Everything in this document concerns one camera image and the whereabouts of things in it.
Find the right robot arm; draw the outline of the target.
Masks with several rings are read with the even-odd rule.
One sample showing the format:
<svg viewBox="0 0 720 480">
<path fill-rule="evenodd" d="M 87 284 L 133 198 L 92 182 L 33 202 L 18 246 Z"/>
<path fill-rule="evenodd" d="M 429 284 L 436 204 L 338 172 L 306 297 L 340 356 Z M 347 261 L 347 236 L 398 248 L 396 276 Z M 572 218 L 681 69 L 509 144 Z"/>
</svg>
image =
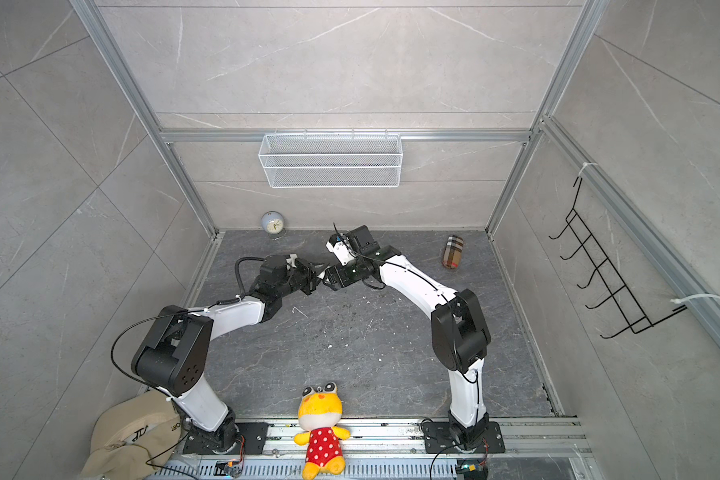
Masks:
<svg viewBox="0 0 720 480">
<path fill-rule="evenodd" d="M 326 248 L 338 263 L 324 273 L 332 289 L 373 278 L 404 295 L 430 319 L 432 349 L 449 371 L 449 433 L 455 445 L 473 448 L 487 431 L 483 367 L 491 334 L 477 295 L 447 287 L 415 267 L 398 249 L 381 246 L 363 225 L 334 232 Z"/>
</svg>

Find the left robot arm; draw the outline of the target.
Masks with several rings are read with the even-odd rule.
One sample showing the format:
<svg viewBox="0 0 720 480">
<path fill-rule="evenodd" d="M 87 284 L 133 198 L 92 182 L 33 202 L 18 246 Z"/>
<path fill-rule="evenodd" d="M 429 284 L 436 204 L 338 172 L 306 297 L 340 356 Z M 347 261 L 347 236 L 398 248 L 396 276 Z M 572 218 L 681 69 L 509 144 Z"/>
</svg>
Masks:
<svg viewBox="0 0 720 480">
<path fill-rule="evenodd" d="M 215 393 L 204 376 L 210 344 L 235 330 L 270 320 L 283 298 L 314 292 L 328 267 L 296 254 L 258 257 L 259 274 L 249 287 L 240 275 L 242 257 L 234 265 L 240 293 L 208 307 L 163 308 L 136 350 L 131 371 L 149 387 L 167 395 L 189 422 L 191 436 L 206 449 L 226 452 L 238 435 L 231 407 Z"/>
</svg>

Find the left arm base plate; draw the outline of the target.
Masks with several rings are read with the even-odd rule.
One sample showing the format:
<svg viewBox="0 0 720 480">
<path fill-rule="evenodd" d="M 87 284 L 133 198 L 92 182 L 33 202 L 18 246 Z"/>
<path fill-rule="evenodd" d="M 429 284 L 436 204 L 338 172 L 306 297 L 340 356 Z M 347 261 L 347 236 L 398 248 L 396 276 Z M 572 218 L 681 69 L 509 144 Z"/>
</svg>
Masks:
<svg viewBox="0 0 720 480">
<path fill-rule="evenodd" d="M 218 431 L 207 432 L 192 427 L 183 446 L 183 454 L 226 455 L 240 453 L 260 455 L 264 450 L 270 424 L 243 422 L 222 425 Z"/>
</svg>

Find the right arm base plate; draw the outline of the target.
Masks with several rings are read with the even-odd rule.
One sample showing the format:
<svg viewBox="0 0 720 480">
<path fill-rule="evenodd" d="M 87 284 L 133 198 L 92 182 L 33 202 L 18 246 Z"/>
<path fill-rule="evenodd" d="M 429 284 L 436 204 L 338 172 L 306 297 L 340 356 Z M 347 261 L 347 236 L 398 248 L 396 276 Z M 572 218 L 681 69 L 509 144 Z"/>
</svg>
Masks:
<svg viewBox="0 0 720 480">
<path fill-rule="evenodd" d="M 497 422 L 479 422 L 463 428 L 458 422 L 431 421 L 420 423 L 427 453 L 488 453 L 506 452 L 503 434 Z"/>
</svg>

